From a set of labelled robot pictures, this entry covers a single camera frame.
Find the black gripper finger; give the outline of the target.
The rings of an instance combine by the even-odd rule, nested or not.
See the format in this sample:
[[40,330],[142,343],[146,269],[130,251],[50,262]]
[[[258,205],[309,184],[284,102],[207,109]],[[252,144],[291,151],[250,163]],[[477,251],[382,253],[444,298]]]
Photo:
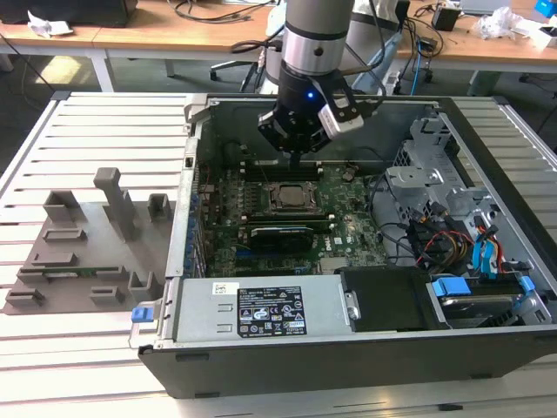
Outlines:
[[329,143],[329,138],[323,130],[313,134],[298,135],[294,147],[294,166],[298,167],[303,155],[318,152]]
[[258,131],[276,151],[288,155],[290,167],[295,166],[295,145],[293,136],[279,124],[273,111],[258,115]]

